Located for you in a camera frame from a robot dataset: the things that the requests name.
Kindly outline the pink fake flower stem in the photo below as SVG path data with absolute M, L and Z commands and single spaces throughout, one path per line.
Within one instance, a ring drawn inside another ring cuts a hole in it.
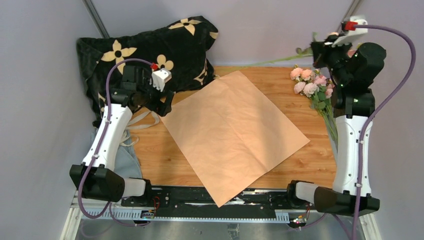
M 313 83 L 317 85 L 317 90 L 312 95 L 312 106 L 323 117 L 325 125 L 329 130 L 329 136 L 337 144 L 338 131 L 331 104 L 334 85 L 331 79 L 323 75 L 317 76 Z
M 306 96 L 310 100 L 310 107 L 314 109 L 312 103 L 312 96 L 317 90 L 318 86 L 313 82 L 300 81 L 294 86 L 294 93 Z
M 306 68 L 301 68 L 298 65 L 295 65 L 293 70 L 290 72 L 289 76 L 290 76 L 290 79 L 295 81 L 295 84 L 297 84 L 298 82 L 313 83 L 317 76 L 324 76 L 324 75 L 318 69 L 306 69 Z
M 318 33 L 317 32 L 312 32 L 311 34 L 311 42 L 334 42 L 339 33 L 341 32 L 331 32 L 327 35 L 327 37 L 324 40 L 318 41 L 317 36 Z M 250 63 L 247 65 L 244 65 L 245 68 L 249 68 L 249 67 L 260 67 L 260 66 L 266 66 L 266 65 L 273 65 L 273 64 L 277 64 L 277 63 L 288 63 L 290 61 L 294 61 L 294 60 L 300 60 L 300 59 L 311 59 L 311 65 L 313 66 L 313 53 L 311 50 L 311 42 L 309 44 L 308 47 L 305 48 L 300 48 L 298 47 L 295 50 L 295 55 L 292 56 L 287 56 L 287 57 L 283 57 L 283 58 L 277 58 L 277 59 L 273 59 L 273 60 L 266 60 L 266 61 L 260 61 L 260 62 L 255 62 L 255 63 Z

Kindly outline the green and peach wrapping paper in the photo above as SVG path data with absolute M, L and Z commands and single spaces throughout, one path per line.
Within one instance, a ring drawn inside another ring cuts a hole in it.
M 218 207 L 309 143 L 240 71 L 213 80 L 161 120 Z

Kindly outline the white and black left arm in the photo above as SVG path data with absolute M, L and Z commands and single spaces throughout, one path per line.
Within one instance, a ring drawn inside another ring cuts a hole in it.
M 72 165 L 69 175 L 78 188 L 80 198 L 118 202 L 133 197 L 140 206 L 153 201 L 151 183 L 143 178 L 123 178 L 115 173 L 115 161 L 123 134 L 133 113 L 142 107 L 163 117 L 172 108 L 174 92 L 165 93 L 172 74 L 165 68 L 150 72 L 142 67 L 126 65 L 115 88 L 106 87 L 102 120 L 89 152 L 80 165 Z

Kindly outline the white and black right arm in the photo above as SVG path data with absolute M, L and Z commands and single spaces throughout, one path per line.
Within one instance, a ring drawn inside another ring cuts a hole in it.
M 368 177 L 368 148 L 376 103 L 370 88 L 383 69 L 386 50 L 363 43 L 352 56 L 351 44 L 311 43 L 313 65 L 327 68 L 334 82 L 331 97 L 338 131 L 336 174 L 332 187 L 293 180 L 287 186 L 286 204 L 292 209 L 310 203 L 320 213 L 359 217 L 376 212 L 380 200 L 372 196 Z

